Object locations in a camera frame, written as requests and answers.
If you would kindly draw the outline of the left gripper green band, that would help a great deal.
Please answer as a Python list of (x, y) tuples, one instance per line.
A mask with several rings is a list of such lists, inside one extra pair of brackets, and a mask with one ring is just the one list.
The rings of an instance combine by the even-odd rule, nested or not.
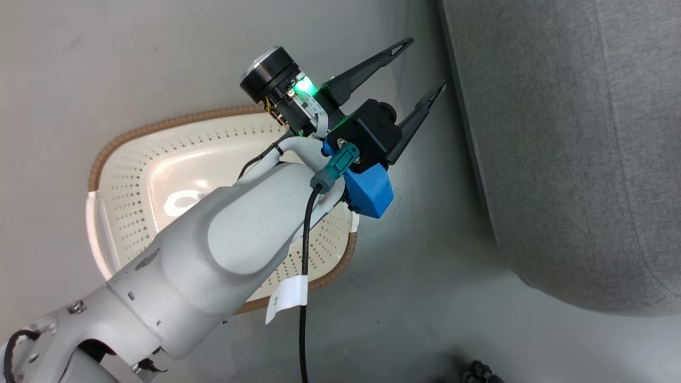
[[(412, 37), (406, 37), (334, 76), (322, 87), (314, 85), (284, 48), (274, 47), (248, 66), (241, 76), (240, 88), (253, 102), (262, 104), (263, 109), (292, 134), (325, 137), (345, 118), (339, 106), (345, 104), (351, 94), (379, 69), (395, 61), (414, 41)], [(442, 80), (426, 92), (398, 125), (402, 138), (387, 155), (388, 165), (399, 160), (446, 87), (446, 80)]]

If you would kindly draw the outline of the cream perforated laundry basket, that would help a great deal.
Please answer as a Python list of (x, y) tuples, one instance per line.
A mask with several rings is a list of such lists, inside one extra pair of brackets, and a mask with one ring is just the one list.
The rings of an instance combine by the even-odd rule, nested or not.
[[(123, 133), (93, 163), (86, 207), (88, 241), (105, 279), (142, 252), (175, 218), (221, 186), (286, 129), (255, 106), (198, 112)], [(345, 271), (357, 242), (359, 216), (345, 204), (311, 230), (310, 291)], [(237, 314), (266, 307), (270, 294), (300, 274), (301, 240)]]

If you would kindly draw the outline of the grey fabric sofa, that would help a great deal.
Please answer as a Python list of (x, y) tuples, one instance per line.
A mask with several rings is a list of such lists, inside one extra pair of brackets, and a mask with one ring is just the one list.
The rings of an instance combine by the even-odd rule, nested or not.
[(681, 314), (681, 0), (439, 0), (500, 254), (585, 310)]

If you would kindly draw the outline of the black ribbed object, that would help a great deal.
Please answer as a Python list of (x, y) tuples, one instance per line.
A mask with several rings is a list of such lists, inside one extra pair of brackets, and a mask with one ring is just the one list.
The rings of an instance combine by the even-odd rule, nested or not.
[(505, 383), (505, 381), (492, 373), (491, 368), (481, 361), (472, 361), (461, 373), (462, 383)]

